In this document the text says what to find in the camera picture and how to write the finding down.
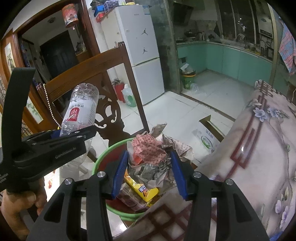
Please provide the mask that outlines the person's left hand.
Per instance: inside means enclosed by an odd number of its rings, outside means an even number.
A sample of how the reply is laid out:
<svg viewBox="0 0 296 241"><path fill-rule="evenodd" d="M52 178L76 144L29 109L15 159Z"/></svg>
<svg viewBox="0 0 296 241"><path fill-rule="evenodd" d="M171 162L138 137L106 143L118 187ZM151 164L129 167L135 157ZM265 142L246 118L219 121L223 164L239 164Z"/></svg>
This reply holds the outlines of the person's left hand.
<svg viewBox="0 0 296 241"><path fill-rule="evenodd" d="M36 206L39 215L47 203L47 195L44 188L44 178L39 180L37 192L26 191L22 194L3 193L1 203L1 233L6 231L12 234L15 240L26 240L29 229L21 219L20 212Z"/></svg>

